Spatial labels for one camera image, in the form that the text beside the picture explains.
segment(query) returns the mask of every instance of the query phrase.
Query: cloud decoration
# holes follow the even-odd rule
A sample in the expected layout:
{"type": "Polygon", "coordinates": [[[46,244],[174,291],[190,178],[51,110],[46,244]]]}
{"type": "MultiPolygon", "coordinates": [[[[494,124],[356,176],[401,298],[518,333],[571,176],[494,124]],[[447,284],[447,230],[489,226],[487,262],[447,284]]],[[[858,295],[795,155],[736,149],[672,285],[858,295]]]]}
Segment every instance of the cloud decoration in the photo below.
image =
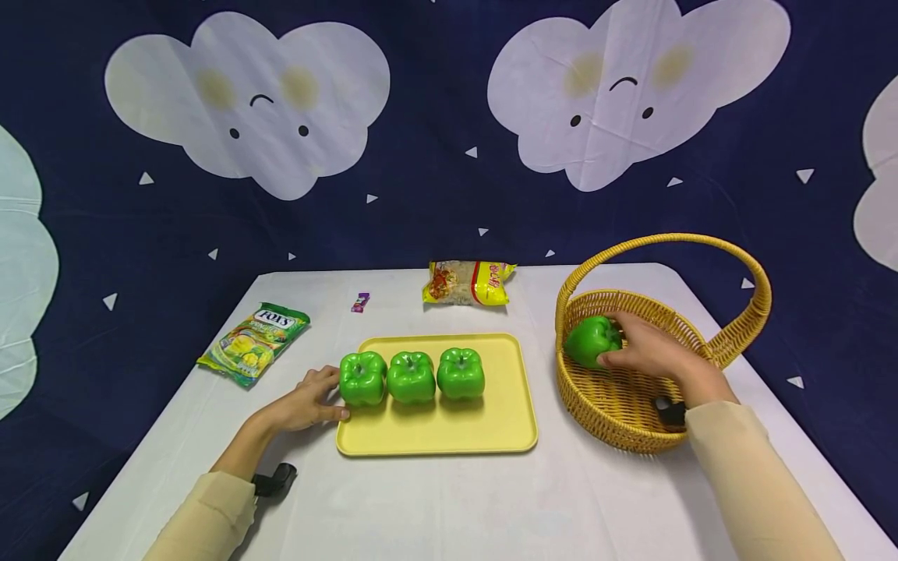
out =
{"type": "Polygon", "coordinates": [[[898,77],[870,107],[864,155],[876,179],[854,211],[854,234],[871,258],[898,271],[898,77]]]}
{"type": "Polygon", "coordinates": [[[131,39],[106,66],[107,96],[126,125],[283,200],[358,162],[389,92],[386,57],[362,31],[320,22],[277,39],[234,12],[207,18],[189,47],[166,35],[131,39]]]}
{"type": "Polygon", "coordinates": [[[772,0],[620,0],[592,25],[531,23],[508,41],[487,99],[531,170],[564,170],[581,191],[692,138],[714,111],[773,71],[788,44],[772,0]]]}
{"type": "Polygon", "coordinates": [[[34,384],[31,334],[56,288],[59,260],[38,218],[40,180],[31,158],[0,127],[0,419],[34,384]]]}

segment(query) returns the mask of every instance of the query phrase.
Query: snack bag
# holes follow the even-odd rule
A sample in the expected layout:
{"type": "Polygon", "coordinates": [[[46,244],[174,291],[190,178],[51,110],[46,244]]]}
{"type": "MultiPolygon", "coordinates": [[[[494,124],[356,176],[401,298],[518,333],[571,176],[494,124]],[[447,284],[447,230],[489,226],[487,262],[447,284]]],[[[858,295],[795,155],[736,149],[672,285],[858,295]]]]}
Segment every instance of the snack bag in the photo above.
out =
{"type": "Polygon", "coordinates": [[[440,304],[504,306],[508,294],[503,283],[515,267],[497,261],[431,261],[430,282],[421,298],[440,304]]]}
{"type": "Polygon", "coordinates": [[[212,345],[197,364],[231,376],[244,388],[250,387],[309,321],[301,311],[263,302],[256,313],[212,345]]]}

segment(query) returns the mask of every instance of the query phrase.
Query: black clip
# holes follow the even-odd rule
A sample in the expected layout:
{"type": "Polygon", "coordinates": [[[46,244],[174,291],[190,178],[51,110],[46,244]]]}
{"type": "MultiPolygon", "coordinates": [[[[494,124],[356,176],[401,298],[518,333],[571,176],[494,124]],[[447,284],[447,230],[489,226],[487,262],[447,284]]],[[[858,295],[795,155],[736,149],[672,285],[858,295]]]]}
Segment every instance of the black clip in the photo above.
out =
{"type": "Polygon", "coordinates": [[[281,497],[290,492],[294,479],[296,468],[288,463],[282,463],[271,476],[263,476],[260,473],[252,476],[252,484],[256,486],[256,496],[281,497]]]}
{"type": "Polygon", "coordinates": [[[664,425],[668,426],[684,426],[686,425],[686,404],[682,401],[674,403],[670,398],[661,396],[652,401],[655,411],[658,412],[658,418],[664,425]]]}

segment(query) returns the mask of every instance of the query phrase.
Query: yellow tray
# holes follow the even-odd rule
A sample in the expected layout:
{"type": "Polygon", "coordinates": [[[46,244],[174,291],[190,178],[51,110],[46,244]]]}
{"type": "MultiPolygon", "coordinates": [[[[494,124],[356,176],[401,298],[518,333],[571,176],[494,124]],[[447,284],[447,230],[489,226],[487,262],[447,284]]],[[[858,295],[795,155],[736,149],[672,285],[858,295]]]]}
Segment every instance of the yellow tray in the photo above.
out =
{"type": "Polygon", "coordinates": [[[447,348],[480,354],[487,386],[481,399],[451,401],[436,391],[433,402],[403,405],[387,394],[375,408],[353,408],[337,429],[337,448],[347,456],[468,454],[528,451],[538,430],[524,357],[507,333],[376,337],[358,348],[390,362],[401,351],[430,355],[434,369],[447,348]]]}

